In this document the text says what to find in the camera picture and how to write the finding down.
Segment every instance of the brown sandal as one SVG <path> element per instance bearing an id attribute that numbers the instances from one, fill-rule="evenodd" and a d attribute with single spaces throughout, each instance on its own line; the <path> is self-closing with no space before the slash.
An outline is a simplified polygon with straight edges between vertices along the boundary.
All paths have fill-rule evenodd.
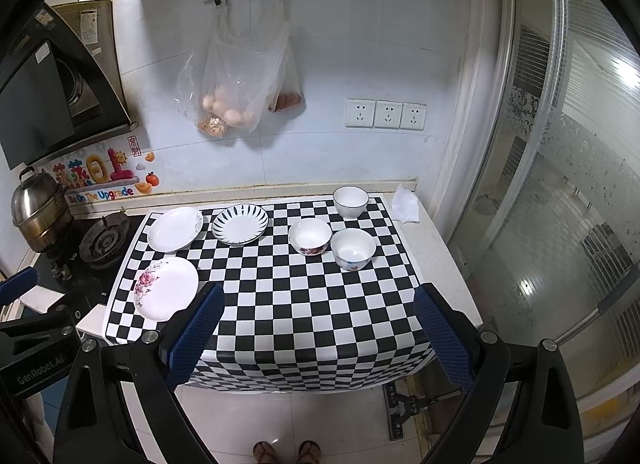
<path id="1" fill-rule="evenodd" d="M 306 440 L 298 449 L 297 464 L 320 464 L 322 453 L 318 444 L 312 440 Z"/>
<path id="2" fill-rule="evenodd" d="M 276 451 L 265 440 L 255 443 L 254 458 L 258 464 L 278 464 Z"/>

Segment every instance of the stainless steel pot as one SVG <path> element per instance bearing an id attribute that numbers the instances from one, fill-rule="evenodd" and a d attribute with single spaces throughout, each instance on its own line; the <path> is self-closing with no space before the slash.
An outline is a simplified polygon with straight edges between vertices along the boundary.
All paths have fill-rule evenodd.
<path id="1" fill-rule="evenodd" d="M 66 203 L 66 186 L 56 183 L 48 173 L 22 177 L 33 167 L 20 172 L 20 184 L 11 197 L 11 215 L 30 248 L 42 253 L 52 247 L 71 224 L 73 217 Z"/>

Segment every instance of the checkered tablecloth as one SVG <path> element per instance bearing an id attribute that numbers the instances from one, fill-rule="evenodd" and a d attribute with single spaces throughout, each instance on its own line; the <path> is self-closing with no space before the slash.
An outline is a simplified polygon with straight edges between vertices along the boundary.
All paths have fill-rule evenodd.
<path id="1" fill-rule="evenodd" d="M 220 282 L 225 312 L 190 383 L 216 390 L 335 390 L 360 388 L 415 371 L 433 351 L 414 316 L 418 276 L 382 196 L 366 212 L 345 220 L 331 196 L 260 204 L 269 216 L 258 241 L 239 248 L 219 243 L 209 230 L 224 207 L 202 209 L 202 231 L 176 256 L 193 263 L 200 284 Z M 143 220 L 116 278 L 103 325 L 110 343 L 135 341 L 161 330 L 140 316 L 133 287 L 151 260 L 146 233 L 159 213 Z M 320 218 L 333 231 L 361 228 L 373 235 L 376 253 L 364 269 L 348 273 L 330 251 L 315 257 L 295 252 L 289 226 Z"/>

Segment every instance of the white countertop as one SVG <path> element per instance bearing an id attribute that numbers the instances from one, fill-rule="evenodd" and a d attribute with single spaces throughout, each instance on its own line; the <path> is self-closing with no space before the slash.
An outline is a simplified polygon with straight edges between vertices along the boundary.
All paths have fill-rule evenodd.
<path id="1" fill-rule="evenodd" d="M 391 202 L 393 194 L 384 194 L 387 203 Z M 211 203 L 212 206 L 219 206 L 220 203 Z M 127 211 L 128 215 L 144 215 L 151 208 L 137 208 Z M 424 282 L 431 282 L 443 295 L 452 309 L 462 311 L 466 314 L 471 323 L 478 327 L 482 320 L 476 304 L 474 303 L 465 281 L 462 278 L 456 263 L 453 261 L 449 250 L 440 237 L 436 226 L 420 204 L 420 222 L 400 224 L 395 222 L 396 227 L 402 230 L 409 250 L 413 253 L 418 264 L 418 269 L 423 275 Z M 24 266 L 35 262 L 38 254 L 26 258 Z M 20 301 L 37 313 L 46 313 L 47 309 L 62 295 L 50 289 L 36 285 L 20 298 Z M 104 305 L 97 305 L 87 316 L 78 323 L 78 330 L 93 336 L 102 336 L 102 321 L 107 308 Z"/>

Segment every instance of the white plate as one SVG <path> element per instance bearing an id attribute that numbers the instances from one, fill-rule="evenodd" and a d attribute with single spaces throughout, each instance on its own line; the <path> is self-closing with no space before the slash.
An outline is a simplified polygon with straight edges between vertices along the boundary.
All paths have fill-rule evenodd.
<path id="1" fill-rule="evenodd" d="M 163 213 L 151 225 L 146 236 L 154 251 L 172 253 L 193 242 L 202 229 L 199 209 L 183 207 Z"/>
<path id="2" fill-rule="evenodd" d="M 236 204 L 222 210 L 211 223 L 215 237 L 229 246 L 253 242 L 267 229 L 267 212 L 255 204 Z"/>
<path id="3" fill-rule="evenodd" d="M 198 291 L 198 272 L 180 257 L 154 260 L 133 287 L 136 311 L 153 321 L 167 321 L 186 308 Z"/>

